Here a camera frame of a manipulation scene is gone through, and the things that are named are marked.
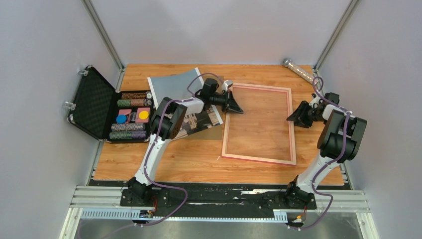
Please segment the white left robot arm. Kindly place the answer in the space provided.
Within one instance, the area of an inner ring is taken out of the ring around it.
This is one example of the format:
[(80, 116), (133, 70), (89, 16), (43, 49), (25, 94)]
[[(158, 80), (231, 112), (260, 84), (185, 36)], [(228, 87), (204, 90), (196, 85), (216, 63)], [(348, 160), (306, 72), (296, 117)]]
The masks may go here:
[(195, 93), (189, 91), (191, 97), (187, 99), (163, 98), (150, 123), (151, 135), (145, 156), (134, 177), (127, 182), (128, 192), (139, 205), (146, 206), (152, 201), (151, 189), (158, 165), (165, 149), (179, 133), (186, 115), (199, 114), (211, 105), (220, 106), (224, 113), (244, 113), (233, 96), (232, 86), (232, 80), (225, 80), (218, 93), (218, 81), (207, 78), (201, 89)]

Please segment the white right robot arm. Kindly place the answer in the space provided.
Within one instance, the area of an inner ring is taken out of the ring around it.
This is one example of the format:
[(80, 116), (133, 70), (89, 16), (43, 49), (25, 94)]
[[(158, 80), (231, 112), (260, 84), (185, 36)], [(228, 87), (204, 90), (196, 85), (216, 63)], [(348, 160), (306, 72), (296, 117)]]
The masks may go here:
[(302, 101), (287, 117), (295, 126), (303, 128), (310, 128), (314, 122), (324, 123), (317, 142), (317, 156), (287, 186), (284, 201), (291, 208), (311, 202), (328, 173), (354, 159), (360, 148), (367, 120), (354, 116), (338, 104), (338, 94), (326, 93), (323, 97), (313, 94), (311, 102)]

